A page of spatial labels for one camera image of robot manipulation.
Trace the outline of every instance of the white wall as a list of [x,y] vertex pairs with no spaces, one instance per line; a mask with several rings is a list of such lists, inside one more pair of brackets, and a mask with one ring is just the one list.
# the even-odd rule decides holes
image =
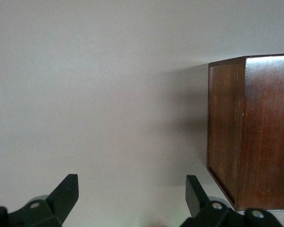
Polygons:
[[65,227],[179,226],[187,174],[222,197],[207,63],[273,53],[284,0],[0,0],[0,205],[77,173]]

